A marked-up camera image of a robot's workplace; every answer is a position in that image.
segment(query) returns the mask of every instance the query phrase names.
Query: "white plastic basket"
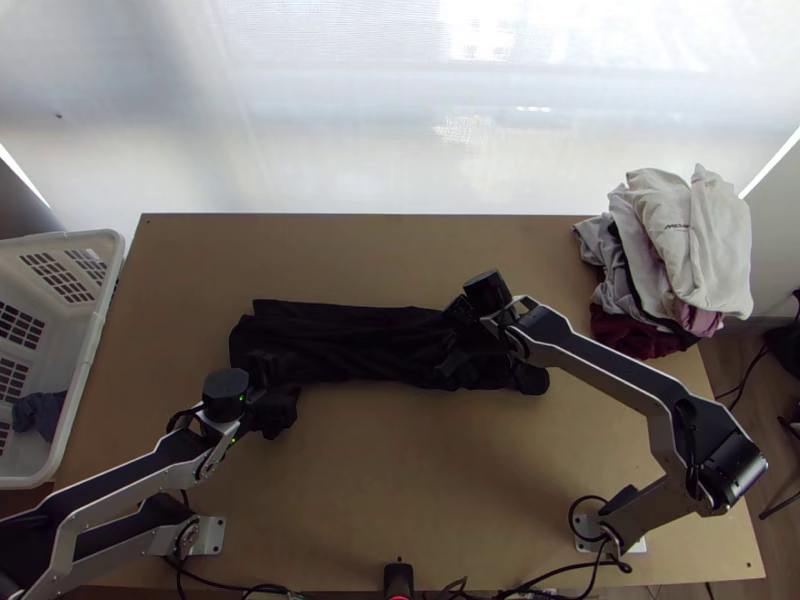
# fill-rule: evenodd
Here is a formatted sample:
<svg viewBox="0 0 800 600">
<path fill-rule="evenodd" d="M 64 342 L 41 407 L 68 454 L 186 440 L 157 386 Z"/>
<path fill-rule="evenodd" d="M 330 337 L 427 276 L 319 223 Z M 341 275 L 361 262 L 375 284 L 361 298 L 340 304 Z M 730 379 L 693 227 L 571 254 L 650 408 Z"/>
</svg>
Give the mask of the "white plastic basket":
<svg viewBox="0 0 800 600">
<path fill-rule="evenodd" d="M 0 241 L 0 489 L 35 487 L 61 463 L 124 250 L 108 229 Z M 63 390 L 52 444 L 12 429 L 14 402 Z"/>
</svg>

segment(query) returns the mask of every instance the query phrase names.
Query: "black wire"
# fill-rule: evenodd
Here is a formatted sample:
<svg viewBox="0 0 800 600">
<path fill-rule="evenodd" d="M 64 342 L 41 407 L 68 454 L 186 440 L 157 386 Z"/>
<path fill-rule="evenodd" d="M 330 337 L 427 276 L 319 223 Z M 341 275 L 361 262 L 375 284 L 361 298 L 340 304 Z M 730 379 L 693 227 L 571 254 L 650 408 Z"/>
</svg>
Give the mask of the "black wire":
<svg viewBox="0 0 800 600">
<path fill-rule="evenodd" d="M 271 583 L 262 583 L 259 585 L 254 585 L 244 594 L 242 594 L 242 600 L 246 600 L 250 597 L 250 594 L 255 594 L 256 592 L 266 592 L 268 594 L 289 594 L 289 590 L 283 586 L 273 585 Z"/>
<path fill-rule="evenodd" d="M 767 345 L 764 344 L 758 350 L 758 352 L 756 353 L 755 357 L 753 357 L 753 360 L 750 362 L 750 364 L 748 365 L 747 369 L 745 370 L 744 377 L 742 377 L 742 379 L 739 381 L 739 383 L 735 387 L 732 387 L 731 389 L 729 389 L 727 392 L 724 392 L 722 394 L 714 396 L 714 400 L 721 400 L 725 396 L 730 396 L 734 392 L 739 391 L 742 388 L 742 386 L 744 386 L 744 384 L 747 383 L 747 376 L 750 373 L 750 371 L 752 371 L 753 367 L 755 367 L 756 364 L 758 364 L 758 361 L 760 361 L 766 355 L 767 355 Z"/>
<path fill-rule="evenodd" d="M 183 565 L 185 564 L 186 564 L 186 559 L 184 558 L 178 564 L 178 568 L 175 569 L 175 589 L 178 590 L 178 597 L 181 600 L 187 600 L 186 593 L 183 591 L 183 584 L 181 583 L 181 575 L 183 575 Z"/>
<path fill-rule="evenodd" d="M 515 587 L 512 590 L 505 590 L 505 591 L 498 592 L 497 596 L 495 597 L 495 600 L 505 600 L 505 598 L 508 598 L 509 596 L 512 596 L 514 594 L 527 593 L 527 592 L 530 591 L 530 588 L 533 587 L 534 585 L 536 585 L 537 583 L 540 583 L 540 582 L 544 581 L 545 579 L 549 579 L 551 577 L 555 577 L 556 575 L 560 575 L 561 573 L 566 573 L 567 571 L 574 571 L 576 569 L 591 568 L 592 569 L 592 578 L 591 578 L 591 580 L 589 582 L 589 587 L 583 592 L 583 594 L 581 594 L 577 598 L 568 598 L 567 596 L 559 596 L 559 595 L 555 595 L 554 596 L 552 594 L 545 594 L 544 592 L 536 592 L 539 595 L 545 596 L 547 598 L 556 598 L 557 600 L 583 600 L 589 594 L 592 593 L 592 589 L 594 588 L 595 578 L 597 577 L 597 569 L 599 567 L 615 566 L 620 571 L 622 571 L 623 573 L 626 573 L 626 574 L 627 573 L 631 573 L 633 571 L 633 568 L 628 563 L 622 562 L 621 560 L 618 560 L 618 559 L 614 558 L 611 555 L 609 555 L 609 560 L 601 560 L 602 555 L 603 555 L 603 547 L 609 541 L 610 541 L 609 538 L 606 537 L 606 539 L 603 541 L 603 544 L 600 546 L 600 550 L 597 552 L 597 557 L 595 558 L 594 561 L 585 562 L 585 563 L 576 563 L 574 565 L 567 565 L 566 567 L 561 567 L 561 568 L 558 568 L 558 569 L 554 569 L 554 570 L 550 571 L 549 573 L 545 573 L 544 575 L 542 575 L 540 577 L 537 577 L 535 579 L 531 579 L 530 581 L 526 581 L 525 583 L 523 583 L 521 585 L 518 585 L 517 587 Z"/>
<path fill-rule="evenodd" d="M 580 539 L 586 542 L 599 542 L 600 540 L 603 540 L 607 537 L 605 533 L 601 533 L 597 537 L 589 538 L 581 535 L 580 533 L 578 533 L 578 530 L 575 529 L 575 509 L 578 508 L 579 504 L 582 504 L 586 500 L 599 500 L 603 504 L 608 504 L 608 500 L 606 500 L 602 496 L 594 496 L 592 494 L 581 496 L 580 498 L 575 500 L 575 502 L 572 503 L 572 506 L 569 507 L 569 512 L 567 513 L 567 519 L 569 520 L 569 528 L 572 530 L 572 533 L 574 533 L 576 537 L 579 537 Z"/>
<path fill-rule="evenodd" d="M 183 563 L 186 562 L 185 559 L 184 559 L 183 562 L 176 564 L 167 556 L 162 556 L 162 558 L 166 561 L 166 563 L 170 567 L 172 567 L 173 569 L 175 569 L 178 572 L 178 580 L 179 581 L 180 581 L 180 577 L 183 576 L 183 577 L 188 577 L 189 579 L 194 579 L 198 583 L 202 583 L 203 585 L 207 585 L 208 587 L 217 588 L 219 590 L 230 590 L 232 592 L 245 592 L 245 593 L 247 593 L 247 592 L 251 592 L 252 593 L 252 592 L 257 592 L 257 591 L 273 591 L 273 592 L 275 592 L 277 594 L 287 594 L 287 593 L 289 593 L 289 589 L 288 588 L 285 588 L 282 585 L 276 585 L 276 584 L 273 584 L 273 583 L 262 583 L 262 584 L 259 584 L 257 586 L 253 586 L 253 587 L 245 587 L 245 586 L 242 586 L 242 585 L 231 585 L 231 584 L 228 584 L 228 583 L 220 583 L 218 581 L 211 581 L 210 579 L 205 579 L 203 577 L 200 577 L 199 575 L 195 575 L 191 571 L 187 571 L 183 567 Z M 180 596 L 181 593 L 183 593 L 183 589 L 179 588 L 178 595 Z"/>
<path fill-rule="evenodd" d="M 800 294 L 796 294 L 795 298 L 797 299 L 798 306 L 797 306 L 797 312 L 794 314 L 794 319 L 792 319 L 792 323 L 797 323 L 798 321 L 800 321 Z M 729 389 L 727 392 L 719 394 L 718 396 L 714 396 L 714 399 L 720 400 L 726 396 L 730 396 L 734 392 L 739 392 L 738 394 L 736 394 L 736 398 L 733 399 L 733 402 L 731 402 L 731 405 L 728 407 L 728 410 L 733 410 L 733 408 L 739 403 L 739 400 L 741 400 L 742 396 L 744 395 L 744 388 L 747 385 L 747 380 L 750 377 L 750 373 L 752 372 L 753 368 L 767 354 L 769 354 L 769 348 L 767 348 L 767 345 L 764 344 L 763 346 L 761 346 L 758 353 L 756 353 L 756 355 L 753 357 L 753 360 L 750 361 L 750 364 L 747 366 L 747 369 L 744 372 L 744 377 L 742 377 L 741 381 L 739 382 L 739 385 Z"/>
<path fill-rule="evenodd" d="M 691 418 L 681 402 L 675 404 L 675 416 L 678 424 L 683 429 L 684 445 L 686 447 L 686 491 L 695 500 L 700 499 L 700 475 L 697 465 L 697 449 L 695 446 L 694 430 Z"/>
</svg>

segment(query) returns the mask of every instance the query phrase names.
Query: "black garment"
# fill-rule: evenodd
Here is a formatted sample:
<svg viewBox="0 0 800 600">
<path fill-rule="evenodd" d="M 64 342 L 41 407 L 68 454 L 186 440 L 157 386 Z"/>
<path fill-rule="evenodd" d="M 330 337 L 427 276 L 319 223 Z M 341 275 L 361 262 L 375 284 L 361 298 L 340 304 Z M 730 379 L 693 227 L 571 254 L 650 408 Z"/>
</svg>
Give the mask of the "black garment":
<svg viewBox="0 0 800 600">
<path fill-rule="evenodd" d="M 20 398 L 11 407 L 11 427 L 18 433 L 35 427 L 45 440 L 52 443 L 66 397 L 65 390 L 52 394 L 37 392 Z"/>
<path fill-rule="evenodd" d="M 547 391 L 547 371 L 512 359 L 477 322 L 427 308 L 254 300 L 231 331 L 231 367 L 267 390 L 291 384 L 400 381 L 427 389 Z"/>
</svg>

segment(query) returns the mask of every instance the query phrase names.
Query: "table surface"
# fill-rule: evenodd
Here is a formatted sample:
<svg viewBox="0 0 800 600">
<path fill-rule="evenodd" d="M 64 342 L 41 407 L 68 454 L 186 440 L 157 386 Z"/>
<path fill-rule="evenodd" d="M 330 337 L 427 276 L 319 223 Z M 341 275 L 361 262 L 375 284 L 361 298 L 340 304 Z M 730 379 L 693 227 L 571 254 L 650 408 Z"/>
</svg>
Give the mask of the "table surface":
<svg viewBox="0 0 800 600">
<path fill-rule="evenodd" d="M 123 268 L 57 485 L 149 452 L 176 411 L 227 366 L 228 333 L 253 298 L 444 307 L 469 277 L 497 267 L 588 332 L 596 274 L 581 263 L 576 217 L 144 215 Z M 697 348 L 652 361 L 710 397 Z M 645 420 L 551 370 L 541 397 L 419 390 L 394 383 L 309 387 L 276 441 L 250 435 L 193 508 L 228 519 L 222 554 L 198 574 L 293 589 L 375 590 L 402 556 L 419 589 L 463 575 L 507 588 L 588 560 L 567 508 L 655 480 Z M 745 502 L 690 515 L 647 535 L 633 573 L 603 568 L 599 585 L 764 576 Z M 582 588 L 587 570 L 552 581 Z M 143 559 L 97 583 L 171 587 Z"/>
</svg>

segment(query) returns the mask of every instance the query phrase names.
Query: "maroon clothing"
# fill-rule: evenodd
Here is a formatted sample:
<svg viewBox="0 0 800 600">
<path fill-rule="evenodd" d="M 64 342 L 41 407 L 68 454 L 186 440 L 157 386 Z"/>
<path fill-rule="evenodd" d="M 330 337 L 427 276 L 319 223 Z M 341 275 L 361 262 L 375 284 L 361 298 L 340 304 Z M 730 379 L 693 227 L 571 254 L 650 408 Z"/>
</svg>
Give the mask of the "maroon clothing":
<svg viewBox="0 0 800 600">
<path fill-rule="evenodd" d="M 633 358 L 658 358 L 692 346 L 674 333 L 659 331 L 628 315 L 609 315 L 597 304 L 590 304 L 589 310 L 594 339 Z"/>
</svg>

